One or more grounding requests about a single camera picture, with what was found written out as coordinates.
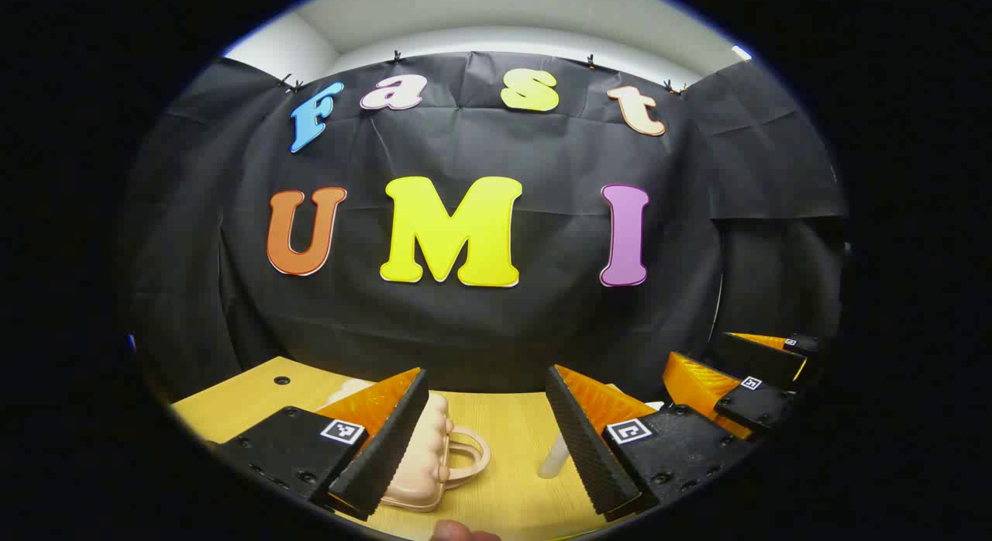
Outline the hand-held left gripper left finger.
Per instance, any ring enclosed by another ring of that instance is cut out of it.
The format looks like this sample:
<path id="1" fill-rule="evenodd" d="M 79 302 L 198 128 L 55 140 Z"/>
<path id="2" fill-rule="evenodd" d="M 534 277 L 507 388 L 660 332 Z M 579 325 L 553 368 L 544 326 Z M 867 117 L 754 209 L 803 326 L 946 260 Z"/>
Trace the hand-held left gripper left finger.
<path id="1" fill-rule="evenodd" d="M 376 512 L 429 398 L 419 367 L 316 412 L 288 405 L 219 445 L 231 466 L 310 505 Z"/>

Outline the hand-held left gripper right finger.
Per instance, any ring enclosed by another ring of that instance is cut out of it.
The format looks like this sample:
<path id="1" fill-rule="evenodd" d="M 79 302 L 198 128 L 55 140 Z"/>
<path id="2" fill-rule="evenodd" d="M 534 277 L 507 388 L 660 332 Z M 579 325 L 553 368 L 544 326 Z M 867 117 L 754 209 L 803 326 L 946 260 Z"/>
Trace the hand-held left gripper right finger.
<path id="1" fill-rule="evenodd" d="M 607 521 L 673 505 L 757 446 L 690 406 L 654 409 L 559 364 L 548 369 L 546 398 L 586 494 Z"/>

